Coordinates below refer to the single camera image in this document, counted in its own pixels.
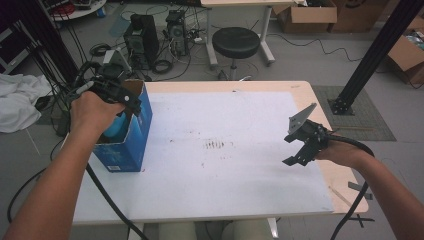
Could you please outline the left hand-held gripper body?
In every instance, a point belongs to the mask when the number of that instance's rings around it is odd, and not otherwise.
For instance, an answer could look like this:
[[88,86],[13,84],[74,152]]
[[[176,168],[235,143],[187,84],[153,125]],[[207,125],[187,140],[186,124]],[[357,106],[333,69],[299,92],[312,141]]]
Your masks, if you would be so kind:
[[118,88],[123,87],[123,82],[133,73],[120,48],[107,50],[103,62],[96,63],[94,69],[95,77],[100,80],[103,95],[111,101],[116,101]]

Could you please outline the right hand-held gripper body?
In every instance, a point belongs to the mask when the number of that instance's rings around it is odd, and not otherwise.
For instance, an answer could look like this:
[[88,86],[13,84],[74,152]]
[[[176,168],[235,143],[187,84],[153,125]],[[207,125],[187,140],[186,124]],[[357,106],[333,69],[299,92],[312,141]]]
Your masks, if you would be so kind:
[[302,134],[305,137],[304,145],[315,146],[318,154],[326,147],[325,136],[327,129],[322,124],[309,120],[309,116],[316,106],[316,103],[311,103],[308,107],[289,118],[288,135]]

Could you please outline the blue cardboard box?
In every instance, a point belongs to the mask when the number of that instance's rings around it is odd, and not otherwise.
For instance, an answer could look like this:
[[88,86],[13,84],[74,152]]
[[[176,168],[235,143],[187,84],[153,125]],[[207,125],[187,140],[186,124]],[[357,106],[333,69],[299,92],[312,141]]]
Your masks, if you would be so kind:
[[141,101],[141,113],[135,116],[130,110],[125,110],[128,129],[124,139],[115,142],[102,134],[93,152],[109,172],[139,172],[153,112],[146,85],[142,80],[127,80],[123,86],[138,96]]

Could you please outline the person's left hand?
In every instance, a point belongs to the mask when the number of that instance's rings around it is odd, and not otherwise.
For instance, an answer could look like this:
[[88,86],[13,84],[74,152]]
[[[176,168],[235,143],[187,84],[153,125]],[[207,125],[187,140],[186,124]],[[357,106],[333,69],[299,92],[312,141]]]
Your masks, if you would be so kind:
[[84,92],[71,103],[70,138],[83,143],[96,143],[123,110],[124,106],[120,103],[106,103],[95,93]]

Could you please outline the large black computer tower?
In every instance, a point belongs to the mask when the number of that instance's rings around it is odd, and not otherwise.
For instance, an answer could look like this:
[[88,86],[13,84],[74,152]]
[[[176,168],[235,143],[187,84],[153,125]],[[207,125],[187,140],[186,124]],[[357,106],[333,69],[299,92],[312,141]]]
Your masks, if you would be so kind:
[[134,69],[150,70],[159,52],[154,17],[152,15],[132,14],[130,25],[124,33],[124,41],[130,65]]

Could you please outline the grey floor mat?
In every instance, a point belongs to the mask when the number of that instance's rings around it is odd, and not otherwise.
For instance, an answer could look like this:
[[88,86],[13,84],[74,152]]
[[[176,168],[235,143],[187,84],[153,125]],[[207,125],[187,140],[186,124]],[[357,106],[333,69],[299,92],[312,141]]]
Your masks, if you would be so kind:
[[331,102],[343,90],[343,86],[312,87],[333,130],[358,141],[396,141],[392,131],[369,98],[362,90],[348,113],[336,115],[331,111]]

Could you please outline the grey tape strip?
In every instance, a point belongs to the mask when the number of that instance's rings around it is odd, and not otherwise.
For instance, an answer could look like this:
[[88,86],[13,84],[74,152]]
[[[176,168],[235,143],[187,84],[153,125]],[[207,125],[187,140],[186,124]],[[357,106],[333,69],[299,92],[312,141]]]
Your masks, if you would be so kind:
[[350,189],[358,191],[359,195],[365,198],[366,200],[374,199],[373,194],[368,192],[368,185],[366,183],[364,183],[363,185],[360,185],[360,184],[349,181],[348,187]]

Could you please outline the white round table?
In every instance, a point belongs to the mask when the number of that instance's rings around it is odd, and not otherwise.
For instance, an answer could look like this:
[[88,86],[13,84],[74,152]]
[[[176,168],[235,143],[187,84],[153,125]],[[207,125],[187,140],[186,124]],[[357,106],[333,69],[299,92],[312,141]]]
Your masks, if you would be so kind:
[[61,0],[50,6],[48,14],[53,21],[66,21],[96,13],[107,0]]

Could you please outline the small black computer tower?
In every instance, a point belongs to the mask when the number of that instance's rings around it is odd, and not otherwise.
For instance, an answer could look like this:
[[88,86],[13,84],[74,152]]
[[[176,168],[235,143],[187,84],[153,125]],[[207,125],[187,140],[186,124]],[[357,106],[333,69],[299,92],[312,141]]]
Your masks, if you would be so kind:
[[184,10],[170,10],[166,18],[171,52],[175,56],[188,54],[188,39]]

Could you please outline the white cloth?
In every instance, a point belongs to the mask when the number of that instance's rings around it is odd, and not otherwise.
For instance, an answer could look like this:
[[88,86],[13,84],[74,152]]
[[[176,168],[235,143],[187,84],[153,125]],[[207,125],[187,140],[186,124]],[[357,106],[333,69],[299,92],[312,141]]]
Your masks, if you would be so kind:
[[52,87],[44,75],[0,74],[0,133],[13,133],[34,124],[41,117],[35,104],[51,94]]

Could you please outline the dark metal rack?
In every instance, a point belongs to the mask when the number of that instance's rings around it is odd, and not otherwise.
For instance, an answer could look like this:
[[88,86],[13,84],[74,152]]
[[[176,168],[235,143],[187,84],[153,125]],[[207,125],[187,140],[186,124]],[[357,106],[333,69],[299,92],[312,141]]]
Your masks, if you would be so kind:
[[0,0],[0,23],[24,27],[25,39],[40,43],[63,77],[72,79],[78,67],[63,42],[41,0]]

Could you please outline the black round stool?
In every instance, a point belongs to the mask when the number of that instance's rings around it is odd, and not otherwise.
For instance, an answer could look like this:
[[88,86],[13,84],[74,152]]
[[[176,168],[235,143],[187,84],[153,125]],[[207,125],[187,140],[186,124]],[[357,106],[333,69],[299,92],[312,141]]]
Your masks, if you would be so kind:
[[260,38],[247,28],[225,27],[213,34],[212,46],[216,52],[232,60],[228,80],[235,80],[236,61],[255,55],[260,47]]

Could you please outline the open brown cardboard box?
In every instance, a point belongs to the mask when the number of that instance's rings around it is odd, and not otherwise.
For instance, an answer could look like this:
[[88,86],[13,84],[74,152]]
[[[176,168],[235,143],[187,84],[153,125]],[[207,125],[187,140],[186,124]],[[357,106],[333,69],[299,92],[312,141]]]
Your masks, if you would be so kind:
[[323,33],[337,22],[337,6],[331,0],[305,0],[272,8],[284,33]]

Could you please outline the brown cardboard box with items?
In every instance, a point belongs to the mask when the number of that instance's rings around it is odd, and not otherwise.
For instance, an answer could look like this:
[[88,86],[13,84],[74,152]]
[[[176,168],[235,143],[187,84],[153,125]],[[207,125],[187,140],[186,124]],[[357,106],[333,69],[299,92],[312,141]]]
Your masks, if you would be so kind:
[[424,84],[424,17],[413,19],[388,56],[411,84]]

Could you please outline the white frame wooden table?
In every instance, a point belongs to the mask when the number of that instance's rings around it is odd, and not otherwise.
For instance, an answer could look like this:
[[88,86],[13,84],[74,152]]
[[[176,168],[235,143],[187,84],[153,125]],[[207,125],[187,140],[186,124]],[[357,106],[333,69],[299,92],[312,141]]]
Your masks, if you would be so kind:
[[262,30],[259,34],[260,49],[264,53],[265,63],[270,66],[275,62],[275,58],[266,42],[269,21],[271,17],[272,7],[276,5],[293,5],[303,4],[304,0],[200,0],[201,5],[206,8],[206,50],[208,54],[209,64],[211,67],[218,65],[215,50],[212,45],[212,10],[217,7],[239,7],[239,6],[263,6]]

